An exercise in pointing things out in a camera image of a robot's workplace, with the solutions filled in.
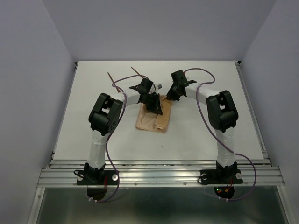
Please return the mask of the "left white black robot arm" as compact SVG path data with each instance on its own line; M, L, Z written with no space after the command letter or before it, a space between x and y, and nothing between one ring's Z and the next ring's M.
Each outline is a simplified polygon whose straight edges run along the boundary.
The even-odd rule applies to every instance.
M142 103L149 112L162 115L160 94L161 84L154 84L144 77L140 84L123 90L112 83L119 93L99 95L88 117L92 130L92 143L89 157L84 165L83 178L99 184L104 181L106 146L111 134L117 128L127 106Z

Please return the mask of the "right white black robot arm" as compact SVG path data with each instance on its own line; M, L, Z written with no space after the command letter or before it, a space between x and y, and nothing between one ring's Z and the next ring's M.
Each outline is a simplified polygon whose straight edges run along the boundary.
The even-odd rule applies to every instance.
M199 68L198 70L208 73L212 80L199 84L185 76L185 73L191 69L175 71L171 73L172 85L167 92L167 99L179 101L181 96L185 96L196 100L204 124L217 141L216 169L200 170L199 183L202 185L225 184L233 181L238 173L233 151L233 134L239 115L231 93L205 88L204 85L215 82L215 76L205 69ZM208 121L203 117L201 103L206 106Z

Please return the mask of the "peach satin napkin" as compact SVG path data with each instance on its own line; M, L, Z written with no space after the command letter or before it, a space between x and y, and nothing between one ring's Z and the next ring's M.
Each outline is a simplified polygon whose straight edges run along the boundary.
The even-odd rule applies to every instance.
M168 130L172 101L166 96L160 96L161 109L163 114L155 114L146 110L145 104L141 104L135 127L155 133L166 133Z

